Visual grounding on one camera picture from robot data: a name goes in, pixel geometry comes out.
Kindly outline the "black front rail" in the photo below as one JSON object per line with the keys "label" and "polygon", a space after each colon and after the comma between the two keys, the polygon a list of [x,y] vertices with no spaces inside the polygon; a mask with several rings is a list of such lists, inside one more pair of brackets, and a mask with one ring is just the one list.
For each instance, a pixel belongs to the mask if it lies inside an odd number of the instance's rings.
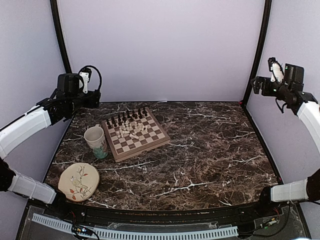
{"label": "black front rail", "polygon": [[101,207],[87,207],[87,218],[105,218],[120,221],[186,221],[206,219],[226,219],[231,221],[245,221],[253,217],[250,211],[240,207],[209,208],[203,210],[182,211],[138,211],[120,210]]}

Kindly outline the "bird painted ceramic plate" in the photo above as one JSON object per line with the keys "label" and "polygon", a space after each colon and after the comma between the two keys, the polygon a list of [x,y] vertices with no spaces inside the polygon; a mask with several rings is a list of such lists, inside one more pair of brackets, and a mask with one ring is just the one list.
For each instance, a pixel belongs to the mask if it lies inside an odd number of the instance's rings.
{"label": "bird painted ceramic plate", "polygon": [[74,163],[60,175],[58,189],[72,202],[89,199],[100,182],[98,170],[88,163]]}

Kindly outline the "black frame post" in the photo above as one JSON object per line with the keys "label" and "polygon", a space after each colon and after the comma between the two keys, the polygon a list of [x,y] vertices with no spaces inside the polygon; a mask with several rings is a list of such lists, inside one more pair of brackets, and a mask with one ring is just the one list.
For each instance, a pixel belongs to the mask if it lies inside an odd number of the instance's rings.
{"label": "black frame post", "polygon": [[61,25],[61,19],[58,9],[58,1],[57,0],[50,0],[50,8],[51,8],[51,15],[53,20],[53,25],[55,29],[56,39],[59,47],[60,56],[62,59],[63,67],[66,73],[72,73],[72,68],[70,65],[70,60],[67,53],[67,48],[65,44],[63,29]]}
{"label": "black frame post", "polygon": [[247,104],[249,102],[249,98],[252,92],[252,85],[251,85],[251,80],[256,77],[258,73],[258,68],[260,66],[261,62],[261,57],[262,53],[264,50],[264,45],[265,45],[265,40],[266,40],[266,35],[267,35],[267,30],[268,30],[268,25],[269,25],[269,19],[271,15],[271,8],[272,8],[272,0],[265,0],[264,1],[264,8],[263,8],[263,15],[262,15],[262,21],[261,21],[261,27],[260,27],[260,32],[259,32],[259,38],[256,46],[256,51],[254,55],[254,60],[252,64],[252,68],[250,71],[249,79],[247,82],[247,86],[244,92],[244,96],[242,99],[242,104],[241,107],[245,109],[247,107]]}

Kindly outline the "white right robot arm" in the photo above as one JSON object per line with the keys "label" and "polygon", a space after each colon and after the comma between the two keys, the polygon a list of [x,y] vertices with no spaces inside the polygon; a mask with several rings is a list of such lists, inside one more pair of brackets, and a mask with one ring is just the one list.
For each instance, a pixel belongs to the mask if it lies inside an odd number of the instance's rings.
{"label": "white right robot arm", "polygon": [[[320,150],[320,102],[310,92],[304,90],[305,70],[302,66],[286,63],[281,65],[274,57],[268,60],[270,77],[257,76],[251,80],[255,94],[274,97],[281,112],[289,109],[304,125],[307,132],[302,135],[303,149],[308,146],[312,152]],[[255,213],[266,217],[275,208],[275,203],[320,201],[320,171],[303,180],[265,187],[255,205]]]}

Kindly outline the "black chess rook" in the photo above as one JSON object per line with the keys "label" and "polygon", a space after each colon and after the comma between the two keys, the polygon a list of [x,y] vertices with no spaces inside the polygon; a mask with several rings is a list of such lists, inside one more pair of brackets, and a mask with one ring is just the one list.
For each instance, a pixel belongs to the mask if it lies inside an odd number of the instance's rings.
{"label": "black chess rook", "polygon": [[109,119],[106,120],[106,124],[107,124],[107,127],[108,127],[109,129],[112,127]]}
{"label": "black chess rook", "polygon": [[143,115],[145,116],[145,117],[147,117],[148,116],[148,112],[147,112],[147,110],[146,110],[146,108],[145,107],[143,107]]}

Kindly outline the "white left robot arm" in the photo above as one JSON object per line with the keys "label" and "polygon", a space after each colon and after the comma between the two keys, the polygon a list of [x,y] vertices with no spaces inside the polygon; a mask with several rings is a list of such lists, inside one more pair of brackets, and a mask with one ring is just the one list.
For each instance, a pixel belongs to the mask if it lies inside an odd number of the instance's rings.
{"label": "white left robot arm", "polygon": [[51,205],[51,210],[60,218],[67,218],[70,206],[51,186],[13,170],[4,159],[21,143],[34,134],[71,119],[80,108],[97,108],[101,92],[88,90],[90,73],[65,73],[58,76],[57,87],[50,97],[39,101],[26,113],[0,130],[0,190],[38,200]]}

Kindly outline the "floral ceramic mug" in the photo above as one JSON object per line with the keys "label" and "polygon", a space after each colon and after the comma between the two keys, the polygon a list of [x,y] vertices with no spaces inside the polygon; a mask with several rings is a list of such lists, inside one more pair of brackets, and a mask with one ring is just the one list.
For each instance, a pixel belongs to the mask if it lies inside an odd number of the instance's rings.
{"label": "floral ceramic mug", "polygon": [[97,159],[104,159],[107,157],[108,145],[104,129],[100,124],[88,128],[83,137]]}

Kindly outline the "left black frame post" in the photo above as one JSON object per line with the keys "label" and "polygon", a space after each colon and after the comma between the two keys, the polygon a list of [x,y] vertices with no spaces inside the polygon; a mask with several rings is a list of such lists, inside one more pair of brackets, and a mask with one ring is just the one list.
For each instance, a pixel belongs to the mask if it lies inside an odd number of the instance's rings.
{"label": "left black frame post", "polygon": [[51,8],[51,15],[53,20],[53,25],[55,29],[56,39],[59,47],[60,56],[62,59],[63,67],[66,73],[72,73],[72,68],[70,65],[70,60],[67,53],[67,48],[65,44],[63,29],[61,25],[61,19],[58,9],[58,1],[57,0],[50,0],[50,8]]}

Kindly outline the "wooden chess board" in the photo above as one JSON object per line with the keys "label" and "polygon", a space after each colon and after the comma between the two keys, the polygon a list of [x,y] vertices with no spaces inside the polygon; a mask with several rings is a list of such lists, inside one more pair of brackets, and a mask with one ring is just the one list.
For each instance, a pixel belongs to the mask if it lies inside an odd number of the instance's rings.
{"label": "wooden chess board", "polygon": [[108,118],[111,128],[108,128],[106,120],[102,122],[115,162],[136,157],[170,142],[171,138],[151,110],[145,108],[147,116],[144,116],[143,108],[111,116]]}

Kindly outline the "right black frame post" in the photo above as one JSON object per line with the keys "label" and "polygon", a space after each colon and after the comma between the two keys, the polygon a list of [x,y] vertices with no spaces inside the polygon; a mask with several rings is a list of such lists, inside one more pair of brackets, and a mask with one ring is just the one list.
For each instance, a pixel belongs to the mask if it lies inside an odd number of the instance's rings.
{"label": "right black frame post", "polygon": [[258,68],[260,66],[261,62],[261,57],[262,53],[264,50],[264,45],[265,45],[265,40],[266,40],[266,35],[267,35],[267,30],[268,30],[268,25],[269,25],[269,19],[271,15],[271,8],[272,8],[272,0],[265,0],[264,1],[264,8],[263,8],[263,15],[262,15],[262,21],[261,21],[261,27],[260,27],[260,32],[259,32],[259,38],[256,46],[256,51],[254,55],[254,60],[252,64],[252,68],[250,71],[249,79],[247,82],[247,86],[244,92],[244,96],[242,99],[242,104],[241,107],[245,109],[247,107],[247,104],[249,102],[249,98],[252,92],[252,85],[251,85],[251,80],[256,77],[258,73]]}

